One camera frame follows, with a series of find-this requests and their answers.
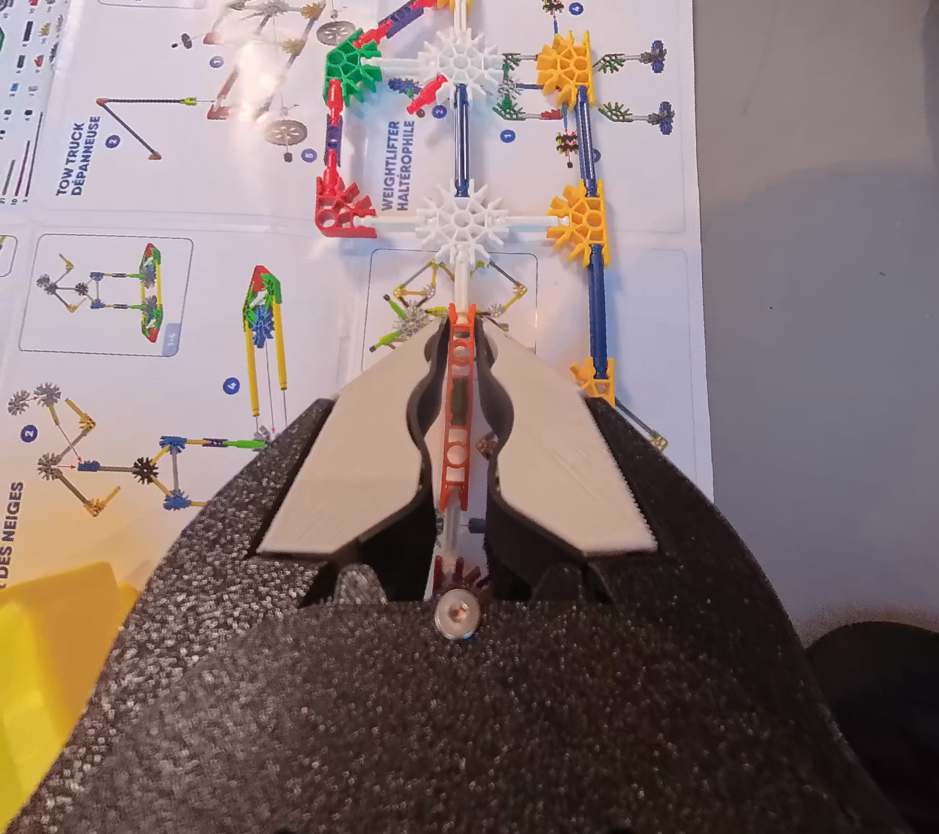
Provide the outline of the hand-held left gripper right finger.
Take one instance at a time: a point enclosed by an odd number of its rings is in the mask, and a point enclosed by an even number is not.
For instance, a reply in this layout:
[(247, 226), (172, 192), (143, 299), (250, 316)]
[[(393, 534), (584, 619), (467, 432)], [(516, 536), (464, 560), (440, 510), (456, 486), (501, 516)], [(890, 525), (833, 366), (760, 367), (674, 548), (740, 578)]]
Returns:
[(534, 590), (557, 564), (656, 553), (656, 539), (575, 384), (498, 327), (477, 333), (480, 403), (496, 447), (487, 545)]

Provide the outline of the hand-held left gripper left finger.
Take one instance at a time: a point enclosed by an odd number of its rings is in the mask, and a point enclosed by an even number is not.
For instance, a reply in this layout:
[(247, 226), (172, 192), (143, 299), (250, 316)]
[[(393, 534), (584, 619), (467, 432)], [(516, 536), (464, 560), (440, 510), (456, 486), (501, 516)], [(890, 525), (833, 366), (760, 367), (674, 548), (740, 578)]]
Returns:
[(444, 323), (347, 383), (278, 495), (263, 557), (368, 565), (387, 597), (423, 597), (437, 527), (425, 437), (440, 411)]

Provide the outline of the colourful rod connector toy model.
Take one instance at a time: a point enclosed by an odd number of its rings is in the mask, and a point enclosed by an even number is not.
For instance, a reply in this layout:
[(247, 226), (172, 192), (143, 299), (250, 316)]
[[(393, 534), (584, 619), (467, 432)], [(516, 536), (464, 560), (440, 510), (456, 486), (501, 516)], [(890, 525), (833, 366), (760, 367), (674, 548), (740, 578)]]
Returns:
[[(356, 30), (326, 56), (324, 101), (327, 124), (324, 169), (317, 178), (314, 220), (334, 238), (374, 239), (385, 230), (413, 230), (433, 262), (452, 274), (450, 341), (443, 422), (440, 512), (450, 522), (469, 507), (471, 423), (474, 403), (475, 327), (480, 314), (470, 299), (470, 277), (491, 264), (491, 252), (504, 246), (514, 230), (546, 230), (546, 239), (578, 258), (588, 270), (590, 355), (571, 371), (587, 396), (615, 403), (615, 365), (607, 349), (604, 267), (609, 264), (604, 184), (597, 173), (591, 114), (594, 106), (590, 35), (577, 39), (557, 30), (551, 44), (536, 55), (501, 54), (470, 26), (471, 0), (409, 0), (371, 30)], [(470, 171), (470, 113), (477, 103), (499, 98), (495, 111), (505, 120), (523, 122), (528, 114), (515, 106), (510, 72), (523, 61), (536, 65), (535, 88), (559, 109), (540, 119), (573, 114), (572, 139), (580, 162), (580, 181), (568, 185), (551, 203), (547, 216), (511, 217), (487, 186)], [(414, 116), (448, 99), (454, 120), (452, 181), (408, 213), (377, 213), (369, 197), (341, 176), (344, 113), (366, 92), (390, 79), (416, 82), (409, 100)]]

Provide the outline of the yellow plastic bin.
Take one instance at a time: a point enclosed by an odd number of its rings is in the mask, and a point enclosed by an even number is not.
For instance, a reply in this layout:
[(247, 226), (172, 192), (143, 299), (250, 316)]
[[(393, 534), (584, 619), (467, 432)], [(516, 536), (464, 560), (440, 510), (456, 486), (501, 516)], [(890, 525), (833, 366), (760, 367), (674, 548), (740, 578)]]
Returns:
[(2, 829), (66, 744), (137, 596), (104, 561), (2, 586)]

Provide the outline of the toy building instruction sheet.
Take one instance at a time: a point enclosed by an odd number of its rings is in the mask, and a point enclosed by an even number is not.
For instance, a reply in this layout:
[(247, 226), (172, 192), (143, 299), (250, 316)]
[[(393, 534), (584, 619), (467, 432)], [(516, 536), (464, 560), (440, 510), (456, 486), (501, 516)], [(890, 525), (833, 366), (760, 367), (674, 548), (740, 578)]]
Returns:
[[(325, 62), (409, 0), (2, 0), (2, 586), (96, 562), (141, 586), (177, 532), (317, 397), (435, 321), (452, 274), (413, 230), (326, 236)], [(501, 54), (590, 35), (617, 402), (712, 494), (692, 0), (471, 0)], [(573, 114), (510, 72), (523, 122), (470, 113), (509, 216), (580, 181)], [(448, 99), (390, 79), (344, 113), (377, 213), (452, 181)], [(588, 270), (514, 230), (478, 313), (569, 378)]]

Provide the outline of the black textured pad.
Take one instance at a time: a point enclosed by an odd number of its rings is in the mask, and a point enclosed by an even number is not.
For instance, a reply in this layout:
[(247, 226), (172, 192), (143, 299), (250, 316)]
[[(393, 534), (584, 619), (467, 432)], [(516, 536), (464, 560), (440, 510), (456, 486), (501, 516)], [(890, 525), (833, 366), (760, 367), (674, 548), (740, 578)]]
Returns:
[(915, 832), (938, 831), (938, 635), (891, 622), (835, 629), (807, 650), (839, 729)]

